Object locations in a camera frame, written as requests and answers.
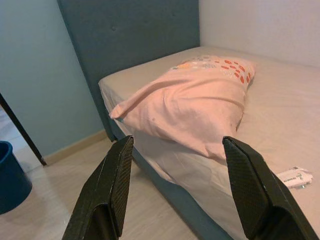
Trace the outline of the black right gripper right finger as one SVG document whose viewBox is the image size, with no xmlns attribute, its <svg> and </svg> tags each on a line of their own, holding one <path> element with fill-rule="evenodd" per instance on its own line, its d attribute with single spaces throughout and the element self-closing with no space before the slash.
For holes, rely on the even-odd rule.
<svg viewBox="0 0 320 240">
<path fill-rule="evenodd" d="M 262 155 L 231 136 L 224 136 L 222 144 L 245 236 L 249 240 L 317 240 L 293 195 Z"/>
</svg>

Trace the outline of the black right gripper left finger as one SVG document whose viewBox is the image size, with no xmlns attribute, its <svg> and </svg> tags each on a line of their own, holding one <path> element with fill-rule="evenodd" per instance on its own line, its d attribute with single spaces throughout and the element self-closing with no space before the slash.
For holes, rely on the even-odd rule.
<svg viewBox="0 0 320 240">
<path fill-rule="evenodd" d="M 83 185 L 61 240 L 119 240 L 123 233 L 134 138 L 114 143 Z"/>
</svg>

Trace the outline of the pink patterned pillow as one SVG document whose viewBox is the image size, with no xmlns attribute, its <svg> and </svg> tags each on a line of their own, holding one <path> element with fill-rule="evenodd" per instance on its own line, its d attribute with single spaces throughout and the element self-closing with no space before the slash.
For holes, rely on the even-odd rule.
<svg viewBox="0 0 320 240">
<path fill-rule="evenodd" d="M 224 136 L 234 136 L 256 73 L 253 62 L 202 55 L 173 66 L 110 113 L 148 135 L 225 160 Z"/>
</svg>

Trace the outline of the small white paper wrapper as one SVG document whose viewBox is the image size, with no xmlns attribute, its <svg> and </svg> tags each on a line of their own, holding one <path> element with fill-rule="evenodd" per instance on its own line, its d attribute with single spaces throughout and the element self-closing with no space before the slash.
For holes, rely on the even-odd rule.
<svg viewBox="0 0 320 240">
<path fill-rule="evenodd" d="M 276 176 L 289 189 L 305 188 L 313 181 L 313 175 L 310 171 L 297 166 L 277 173 Z"/>
</svg>

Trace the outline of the mattress with white sheet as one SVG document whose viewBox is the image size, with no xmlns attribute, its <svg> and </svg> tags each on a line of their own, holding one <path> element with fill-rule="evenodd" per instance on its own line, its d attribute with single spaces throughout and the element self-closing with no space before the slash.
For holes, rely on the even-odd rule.
<svg viewBox="0 0 320 240">
<path fill-rule="evenodd" d="M 198 55 L 241 57 L 257 63 L 257 76 L 245 99 L 236 138 L 249 144 L 279 173 L 291 167 L 311 171 L 314 180 L 293 196 L 320 236 L 320 68 L 286 64 L 214 47 L 196 47 L 128 68 L 99 82 L 111 110 L 169 67 Z M 124 134 L 159 177 L 180 185 L 233 240 L 247 240 L 231 196 L 227 168 L 185 146 L 136 131 L 122 123 Z"/>
</svg>

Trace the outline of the blue round trash bin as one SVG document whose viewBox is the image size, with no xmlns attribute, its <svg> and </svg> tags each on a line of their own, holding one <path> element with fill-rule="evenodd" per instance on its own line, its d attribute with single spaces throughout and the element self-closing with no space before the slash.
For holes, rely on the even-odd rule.
<svg viewBox="0 0 320 240">
<path fill-rule="evenodd" d="M 13 153 L 13 146 L 0 141 L 0 215 L 19 206 L 30 194 L 32 182 Z"/>
</svg>

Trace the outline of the beige wall baseboard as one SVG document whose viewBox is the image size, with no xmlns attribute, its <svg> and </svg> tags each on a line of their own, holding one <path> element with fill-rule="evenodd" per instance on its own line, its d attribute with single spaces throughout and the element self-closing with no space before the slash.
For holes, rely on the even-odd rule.
<svg viewBox="0 0 320 240">
<path fill-rule="evenodd" d="M 95 134 L 85 137 L 75 143 L 72 143 L 71 145 L 57 150 L 50 155 L 45 156 L 44 161 L 48 166 L 52 165 L 105 139 L 109 139 L 106 131 L 98 131 Z"/>
</svg>

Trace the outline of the black door frame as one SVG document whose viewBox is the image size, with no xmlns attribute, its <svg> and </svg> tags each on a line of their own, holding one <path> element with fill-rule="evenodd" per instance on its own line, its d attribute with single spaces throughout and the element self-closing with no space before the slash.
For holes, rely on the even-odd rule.
<svg viewBox="0 0 320 240">
<path fill-rule="evenodd" d="M 25 128 L 23 127 L 23 125 L 21 124 L 21 122 L 19 121 L 19 119 L 17 118 L 17 116 L 15 115 L 15 113 L 13 112 L 13 110 L 11 109 L 11 107 L 9 106 L 9 104 L 7 103 L 7 101 L 5 100 L 5 98 L 1 93 L 0 93 L 0 105 L 3 107 L 4 111 L 6 112 L 10 120 L 13 122 L 13 124 L 15 125 L 19 133 L 22 135 L 23 139 L 26 141 L 26 143 L 28 144 L 32 152 L 35 154 L 36 158 L 41 163 L 41 165 L 46 166 L 47 163 L 44 160 L 44 157 L 42 156 L 42 154 L 36 147 L 35 143 L 31 139 L 29 134 L 26 132 Z"/>
</svg>

